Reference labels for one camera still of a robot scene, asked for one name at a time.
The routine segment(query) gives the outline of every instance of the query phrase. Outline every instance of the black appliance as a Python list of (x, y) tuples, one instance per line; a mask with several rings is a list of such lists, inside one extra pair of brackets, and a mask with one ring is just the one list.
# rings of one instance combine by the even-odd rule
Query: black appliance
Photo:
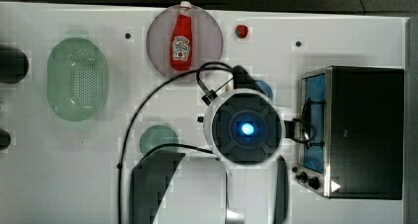
[(329, 198), (402, 199), (404, 70), (306, 73), (300, 105), (299, 184)]

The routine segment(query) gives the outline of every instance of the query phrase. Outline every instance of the round plate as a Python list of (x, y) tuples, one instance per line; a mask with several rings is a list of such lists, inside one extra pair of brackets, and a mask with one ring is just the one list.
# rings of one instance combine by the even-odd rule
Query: round plate
[[(182, 73), (170, 65), (170, 41), (177, 20), (179, 5), (161, 13), (151, 24), (147, 33), (147, 52), (154, 67), (168, 78)], [(218, 61), (222, 56), (223, 39), (215, 19), (205, 10), (192, 6), (193, 56), (190, 69), (197, 69), (207, 61)], [(195, 81), (194, 74), (183, 78), (183, 82)]]

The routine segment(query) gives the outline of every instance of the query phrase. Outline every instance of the red ketchup bottle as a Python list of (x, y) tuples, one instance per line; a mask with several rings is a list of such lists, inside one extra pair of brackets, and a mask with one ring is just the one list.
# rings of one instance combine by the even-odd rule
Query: red ketchup bottle
[(190, 12), (191, 4), (181, 1), (180, 13), (170, 43), (170, 65), (177, 71), (186, 71), (191, 66), (193, 36)]

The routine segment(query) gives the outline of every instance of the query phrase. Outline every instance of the white countertop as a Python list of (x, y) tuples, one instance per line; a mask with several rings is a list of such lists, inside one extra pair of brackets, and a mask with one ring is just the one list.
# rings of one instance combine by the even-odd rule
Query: white countertop
[[(0, 101), (7, 108), (0, 126), (13, 136), (13, 145), (0, 152), (0, 223), (116, 223), (115, 165), (125, 127), (142, 99), (165, 80), (152, 68), (145, 46), (148, 27), (163, 10), (0, 3), (0, 43), (19, 48), (30, 61), (24, 81), (0, 85)], [(329, 65), (405, 66), (406, 18), (209, 13), (224, 35), (222, 60), (268, 82), (276, 103), (294, 112), (301, 73)], [(242, 23), (252, 35), (239, 41), (235, 26)], [(126, 39), (126, 33), (132, 38)], [(46, 98), (49, 53), (69, 37), (93, 42), (109, 70), (104, 108), (82, 122), (61, 119)], [(302, 47), (294, 46), (297, 40)], [(211, 77), (208, 84), (215, 88), (224, 79), (223, 74)], [(170, 124), (181, 143), (204, 146), (196, 122), (206, 109), (202, 95), (195, 85), (169, 86), (159, 93), (135, 124), (127, 169), (141, 158), (137, 144), (151, 124)], [(289, 168), (297, 163), (295, 148), (281, 147)], [(402, 200), (329, 200), (290, 178), (287, 223), (402, 223)]]

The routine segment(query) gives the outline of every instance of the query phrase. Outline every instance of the ketchup label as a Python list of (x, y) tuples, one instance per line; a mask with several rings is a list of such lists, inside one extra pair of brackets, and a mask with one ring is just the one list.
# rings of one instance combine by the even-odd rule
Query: ketchup label
[(189, 8), (180, 8), (180, 13), (184, 16), (190, 17), (190, 10)]
[(188, 38), (183, 36), (174, 37), (172, 49), (173, 60), (187, 61), (188, 53), (190, 52), (190, 43)]

